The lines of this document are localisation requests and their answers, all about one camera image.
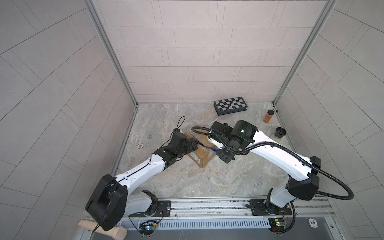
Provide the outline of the brown cardboard express box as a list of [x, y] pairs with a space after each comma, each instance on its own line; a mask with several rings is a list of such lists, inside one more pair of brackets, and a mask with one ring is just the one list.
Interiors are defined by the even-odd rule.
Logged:
[[187, 154], [187, 156], [200, 168], [204, 168], [215, 157], [216, 152], [213, 151], [213, 149], [215, 149], [216, 146], [209, 142], [205, 135], [196, 134], [191, 130], [188, 130], [185, 134], [189, 139], [194, 138], [198, 141], [198, 149]]

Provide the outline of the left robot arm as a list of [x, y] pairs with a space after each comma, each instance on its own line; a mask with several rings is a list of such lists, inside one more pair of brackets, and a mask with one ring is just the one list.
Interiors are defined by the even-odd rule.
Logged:
[[112, 176], [104, 175], [98, 182], [85, 209], [99, 228], [109, 231], [125, 215], [145, 213], [152, 215], [156, 210], [157, 197], [149, 191], [134, 195], [132, 192], [152, 176], [173, 165], [177, 159], [198, 149], [198, 141], [176, 132], [166, 146], [155, 150], [150, 157], [133, 169]]

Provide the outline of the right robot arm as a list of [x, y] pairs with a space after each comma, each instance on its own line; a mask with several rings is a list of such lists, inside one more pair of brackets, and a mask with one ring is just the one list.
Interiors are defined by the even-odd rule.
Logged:
[[267, 208], [283, 208], [295, 199], [309, 201], [319, 189], [320, 179], [313, 167], [320, 166], [320, 161], [286, 149], [246, 121], [238, 121], [233, 128], [214, 122], [208, 136], [219, 148], [219, 157], [225, 162], [233, 160], [235, 155], [253, 153], [288, 173], [287, 180], [268, 193], [264, 202]]

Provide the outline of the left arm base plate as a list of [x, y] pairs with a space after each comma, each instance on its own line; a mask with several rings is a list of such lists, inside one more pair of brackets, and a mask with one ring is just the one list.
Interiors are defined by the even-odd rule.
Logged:
[[171, 211], [171, 201], [156, 201], [156, 204], [152, 203], [149, 208], [142, 212], [131, 214], [130, 217], [138, 218], [138, 217], [147, 217], [147, 218], [155, 218], [155, 217], [169, 217]]

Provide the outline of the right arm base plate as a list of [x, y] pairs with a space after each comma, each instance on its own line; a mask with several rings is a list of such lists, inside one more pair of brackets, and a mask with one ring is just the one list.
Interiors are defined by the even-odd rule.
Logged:
[[273, 204], [266, 205], [265, 200], [250, 200], [246, 204], [246, 208], [251, 210], [253, 216], [290, 216], [293, 214], [290, 204], [280, 208]]

